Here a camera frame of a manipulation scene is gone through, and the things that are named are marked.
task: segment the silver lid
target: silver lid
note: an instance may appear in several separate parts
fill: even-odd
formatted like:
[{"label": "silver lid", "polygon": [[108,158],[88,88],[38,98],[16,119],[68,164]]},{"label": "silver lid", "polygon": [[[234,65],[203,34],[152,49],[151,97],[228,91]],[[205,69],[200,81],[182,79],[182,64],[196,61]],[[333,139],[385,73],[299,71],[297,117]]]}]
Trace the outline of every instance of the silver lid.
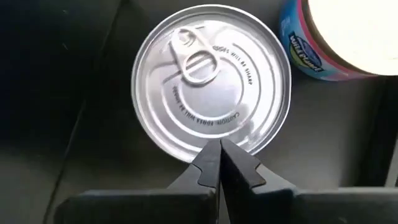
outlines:
[{"label": "silver lid", "polygon": [[177,159],[191,162],[217,138],[255,154],[286,117],[290,65],[257,18],[202,5],[175,13],[149,34],[131,86],[145,131]]}]

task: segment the can lid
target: can lid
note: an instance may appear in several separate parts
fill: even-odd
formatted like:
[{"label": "can lid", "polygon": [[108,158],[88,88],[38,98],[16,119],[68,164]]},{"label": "can lid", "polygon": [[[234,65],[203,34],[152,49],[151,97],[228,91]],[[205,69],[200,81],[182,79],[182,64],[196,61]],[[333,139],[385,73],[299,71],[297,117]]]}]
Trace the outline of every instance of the can lid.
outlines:
[{"label": "can lid", "polygon": [[195,6],[149,34],[134,62],[132,99],[148,135],[177,159],[191,162],[218,138],[255,154],[287,114],[290,66],[252,15]]},{"label": "can lid", "polygon": [[378,75],[398,75],[396,0],[308,0],[319,34],[343,60]]}]

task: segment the can rim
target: can rim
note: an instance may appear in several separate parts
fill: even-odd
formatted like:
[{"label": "can rim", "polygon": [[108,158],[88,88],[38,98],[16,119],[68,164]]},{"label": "can rim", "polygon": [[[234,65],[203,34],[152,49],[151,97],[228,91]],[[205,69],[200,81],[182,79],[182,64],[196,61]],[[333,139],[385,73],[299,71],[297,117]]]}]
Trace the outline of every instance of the can rim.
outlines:
[{"label": "can rim", "polygon": [[143,41],[143,43],[141,44],[141,46],[137,52],[136,58],[134,60],[134,64],[132,66],[132,71],[131,71],[131,96],[132,96],[131,100],[133,102],[136,116],[137,116],[141,126],[144,128],[146,134],[156,143],[156,145],[158,147],[161,148],[161,150],[165,151],[168,155],[170,155],[174,158],[177,158],[178,160],[187,162],[187,163],[189,163],[193,160],[193,158],[190,158],[191,157],[190,155],[186,155],[185,157],[182,157],[181,154],[177,154],[175,151],[168,149],[167,143],[163,142],[163,140],[161,140],[161,138],[157,138],[154,135],[153,131],[150,130],[150,128],[148,127],[148,125],[145,122],[144,112],[143,112],[142,108],[139,106],[138,101],[137,101],[139,94],[136,92],[135,84],[136,84],[136,79],[137,79],[137,75],[138,75],[137,71],[139,70],[139,67],[141,66],[142,57],[144,56],[148,46],[150,46],[151,43],[155,40],[156,36],[159,33],[161,33],[162,29],[167,27],[167,23],[169,23],[169,21],[172,20],[175,16],[178,16],[179,14],[181,14],[183,12],[190,11],[192,9],[203,8],[203,7],[221,7],[221,8],[236,11],[240,14],[245,15],[246,17],[248,17],[248,18],[252,19],[254,22],[256,22],[257,25],[260,25],[260,27],[262,29],[264,29],[269,35],[272,36],[272,38],[275,42],[275,43],[272,43],[272,45],[274,45],[274,44],[277,45],[277,46],[274,46],[275,48],[281,49],[280,55],[278,55],[278,58],[279,58],[278,61],[280,62],[280,69],[282,70],[281,74],[283,74],[282,75],[282,86],[283,86],[282,95],[283,95],[283,97],[282,97],[282,100],[280,101],[278,114],[274,118],[275,122],[273,122],[272,126],[269,127],[269,134],[265,134],[266,136],[268,136],[268,138],[261,141],[259,144],[254,146],[250,152],[248,152],[252,155],[255,155],[273,140],[273,138],[276,136],[276,134],[281,129],[281,127],[282,127],[283,123],[285,122],[285,119],[289,113],[290,101],[291,101],[291,87],[292,87],[291,67],[290,67],[289,58],[286,54],[286,51],[284,50],[281,42],[279,41],[277,36],[273,33],[273,31],[271,31],[271,29],[269,27],[267,27],[262,21],[260,21],[254,15],[252,15],[242,9],[238,9],[236,7],[226,6],[226,5],[222,5],[222,4],[202,4],[202,5],[188,7],[188,8],[185,8],[185,9],[182,9],[180,11],[173,13],[169,17],[166,17],[164,20],[162,20],[157,26],[155,26],[151,30],[151,32],[145,38],[145,40]]}]

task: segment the pull ring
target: pull ring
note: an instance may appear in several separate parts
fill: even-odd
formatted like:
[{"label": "pull ring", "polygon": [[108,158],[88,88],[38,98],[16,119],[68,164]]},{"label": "pull ring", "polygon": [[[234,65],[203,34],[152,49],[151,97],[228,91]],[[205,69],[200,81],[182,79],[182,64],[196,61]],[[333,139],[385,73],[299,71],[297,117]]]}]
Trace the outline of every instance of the pull ring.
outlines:
[{"label": "pull ring", "polygon": [[[202,47],[192,47],[192,50],[188,51],[188,52],[186,50],[179,50],[179,49],[181,49],[181,45],[183,45],[182,41],[179,38],[179,34],[181,32],[188,32],[189,34],[195,36],[195,38],[197,40],[199,40],[200,43],[202,44]],[[178,29],[175,29],[172,34],[172,38],[171,38],[171,47],[175,53],[175,56],[177,57],[177,64],[182,72],[182,76],[190,84],[193,84],[193,85],[206,84],[206,83],[212,81],[217,76],[218,72],[220,72],[219,56],[217,55],[216,51],[213,50],[213,48],[208,43],[208,41],[204,38],[204,36],[195,28],[185,26],[185,27],[180,27]],[[213,70],[212,73],[208,74],[205,78],[192,77],[186,69],[188,60],[191,57],[193,57],[195,54],[198,54],[198,53],[206,53],[206,54],[210,55],[211,59],[215,63],[215,69]]]}]

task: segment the tuna can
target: tuna can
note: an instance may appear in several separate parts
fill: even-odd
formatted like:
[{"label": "tuna can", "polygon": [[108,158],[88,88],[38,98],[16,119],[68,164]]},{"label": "tuna can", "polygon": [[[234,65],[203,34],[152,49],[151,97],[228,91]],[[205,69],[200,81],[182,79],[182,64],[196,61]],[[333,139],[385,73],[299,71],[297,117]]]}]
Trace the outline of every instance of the tuna can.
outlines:
[{"label": "tuna can", "polygon": [[280,41],[290,61],[315,78],[398,75],[396,2],[288,0]]},{"label": "tuna can", "polygon": [[179,11],[148,35],[131,95],[152,140],[191,162],[210,139],[259,152],[284,122],[290,83],[288,58],[271,30],[245,11],[211,4]]}]

